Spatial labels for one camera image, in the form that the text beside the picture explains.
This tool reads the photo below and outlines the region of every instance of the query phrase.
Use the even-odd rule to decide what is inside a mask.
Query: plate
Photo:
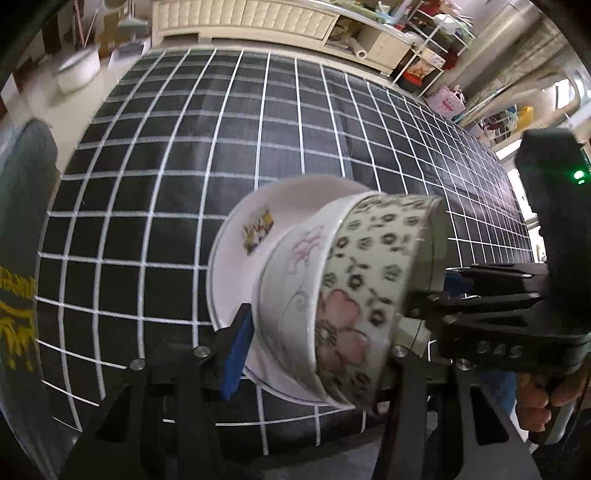
[[[219,229],[207,266],[207,309],[214,330],[229,326],[242,303],[254,303],[255,283],[272,250],[290,228],[333,200],[368,191],[353,180],[309,175],[278,180],[242,199]],[[327,404],[280,367],[262,347],[256,332],[244,373],[285,400],[312,406]]]

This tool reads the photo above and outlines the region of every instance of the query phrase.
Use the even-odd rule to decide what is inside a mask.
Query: floral patterned bowl
[[[324,263],[344,218],[374,195],[334,200],[294,225],[269,255],[255,285],[253,319],[263,347],[288,376],[322,401],[331,399],[316,375],[314,320]]]
[[[373,196],[347,215],[316,310],[316,372],[332,399],[373,408],[391,345],[424,351],[430,332],[404,317],[404,300],[443,290],[448,231],[439,197]]]

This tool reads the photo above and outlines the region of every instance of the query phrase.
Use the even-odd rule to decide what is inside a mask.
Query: black grid mat
[[[495,155],[425,106],[286,57],[150,54],[96,114],[48,214],[38,343],[56,420],[82,429],[131,360],[212,335],[204,287],[217,230],[253,189],[309,173],[445,197],[449,266],[532,261]],[[249,380],[217,412],[234,458],[318,445],[376,421],[289,403]]]

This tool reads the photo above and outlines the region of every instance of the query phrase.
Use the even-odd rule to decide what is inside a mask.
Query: finger
[[[545,424],[550,421],[552,414],[547,408],[520,407],[517,409],[519,426],[530,432],[543,432]]]
[[[530,374],[519,374],[517,376],[518,385],[520,387],[526,386],[528,383],[531,382],[531,375]]]
[[[561,407],[583,395],[587,387],[589,372],[581,369],[569,376],[551,395],[552,405]]]
[[[529,382],[517,392],[517,402],[525,407],[544,408],[549,400],[546,391],[536,387],[533,382]]]

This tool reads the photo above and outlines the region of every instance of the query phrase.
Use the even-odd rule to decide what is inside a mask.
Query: pink bag
[[[460,100],[456,94],[445,85],[442,86],[438,92],[427,98],[427,105],[434,112],[449,119],[452,119],[466,109],[464,102],[462,102],[462,100]]]

